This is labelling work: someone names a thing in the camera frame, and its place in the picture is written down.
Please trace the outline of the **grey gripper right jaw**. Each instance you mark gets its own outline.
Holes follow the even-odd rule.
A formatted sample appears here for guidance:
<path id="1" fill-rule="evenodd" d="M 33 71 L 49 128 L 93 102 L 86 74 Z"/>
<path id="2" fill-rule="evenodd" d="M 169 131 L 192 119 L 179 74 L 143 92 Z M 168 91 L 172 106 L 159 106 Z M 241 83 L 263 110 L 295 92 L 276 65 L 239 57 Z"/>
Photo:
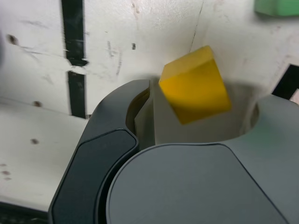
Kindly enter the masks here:
<path id="1" fill-rule="evenodd" d="M 130 158 L 106 203 L 109 224 L 296 224 L 299 107 L 269 95 L 246 134 L 162 144 Z"/>

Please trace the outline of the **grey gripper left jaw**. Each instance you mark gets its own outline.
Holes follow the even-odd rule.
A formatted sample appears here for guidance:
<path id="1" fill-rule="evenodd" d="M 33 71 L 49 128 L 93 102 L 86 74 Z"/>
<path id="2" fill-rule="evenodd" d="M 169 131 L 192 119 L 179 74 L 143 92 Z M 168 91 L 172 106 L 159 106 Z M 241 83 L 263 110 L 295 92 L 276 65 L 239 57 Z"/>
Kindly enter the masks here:
<path id="1" fill-rule="evenodd" d="M 51 224 L 104 224 L 108 190 L 139 151 L 135 117 L 150 97 L 150 81 L 134 80 L 108 94 L 92 113 L 49 208 Z"/>

